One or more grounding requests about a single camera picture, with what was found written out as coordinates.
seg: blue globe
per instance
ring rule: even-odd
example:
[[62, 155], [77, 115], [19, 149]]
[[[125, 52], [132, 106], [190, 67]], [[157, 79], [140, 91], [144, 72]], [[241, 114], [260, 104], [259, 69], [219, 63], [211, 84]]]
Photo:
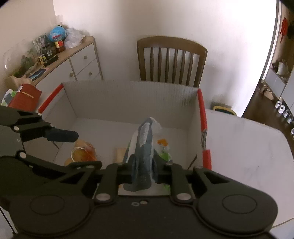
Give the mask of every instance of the blue globe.
[[49, 34], [49, 40], [54, 42], [53, 37], [57, 36], [57, 35], [61, 35], [62, 39], [65, 38], [65, 31], [64, 31], [64, 28], [62, 26], [57, 26], [57, 27], [52, 29], [52, 31]]

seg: clear plastic bag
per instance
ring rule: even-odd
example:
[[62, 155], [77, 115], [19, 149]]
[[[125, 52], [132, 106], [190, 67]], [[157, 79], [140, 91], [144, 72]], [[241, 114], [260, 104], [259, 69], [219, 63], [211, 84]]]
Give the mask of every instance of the clear plastic bag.
[[85, 37], [85, 35], [80, 34], [80, 32], [74, 28], [66, 29], [65, 36], [65, 49], [70, 49], [80, 45], [82, 43], [82, 39]]

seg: robotic claw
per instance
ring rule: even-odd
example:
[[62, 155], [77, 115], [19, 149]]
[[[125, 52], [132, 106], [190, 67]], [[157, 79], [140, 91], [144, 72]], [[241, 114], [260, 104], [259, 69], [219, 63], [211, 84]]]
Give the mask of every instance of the robotic claw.
[[18, 230], [14, 238], [274, 238], [275, 201], [211, 170], [155, 156], [153, 178], [171, 186], [170, 196], [118, 196], [118, 186], [132, 182], [134, 155], [104, 170], [100, 161], [63, 167], [27, 155], [25, 141], [74, 142], [78, 134], [4, 106], [0, 132], [0, 206]]

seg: metal rivet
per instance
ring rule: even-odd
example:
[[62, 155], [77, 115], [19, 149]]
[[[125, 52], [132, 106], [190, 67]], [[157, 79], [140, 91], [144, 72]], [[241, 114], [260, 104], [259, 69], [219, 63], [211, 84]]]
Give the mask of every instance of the metal rivet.
[[20, 156], [20, 158], [25, 159], [26, 158], [26, 153], [20, 152], [19, 156]]
[[147, 200], [141, 200], [141, 201], [140, 201], [140, 204], [142, 204], [142, 205], [146, 205], [146, 204], [148, 204], [148, 201], [147, 201]]
[[140, 206], [140, 203], [138, 203], [138, 202], [132, 202], [132, 206], [134, 206], [134, 207]]
[[111, 197], [108, 193], [100, 193], [96, 195], [96, 199], [99, 201], [108, 201], [110, 198]]
[[182, 192], [177, 195], [177, 199], [181, 201], [188, 201], [192, 198], [192, 196], [188, 193]]

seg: plastic jar with red label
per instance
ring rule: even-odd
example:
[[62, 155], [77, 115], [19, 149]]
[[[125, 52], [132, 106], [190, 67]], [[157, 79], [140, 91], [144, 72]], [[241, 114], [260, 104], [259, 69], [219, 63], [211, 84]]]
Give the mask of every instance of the plastic jar with red label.
[[54, 36], [54, 37], [52, 37], [52, 38], [53, 38], [53, 40], [54, 40], [54, 43], [55, 43], [55, 46], [56, 46], [56, 50], [57, 50], [57, 52], [59, 53], [59, 52], [64, 51], [64, 50], [65, 50], [65, 47], [64, 47], [64, 45], [63, 45], [63, 41], [62, 41], [62, 36], [61, 36], [61, 34], [56, 35], [56, 36]]

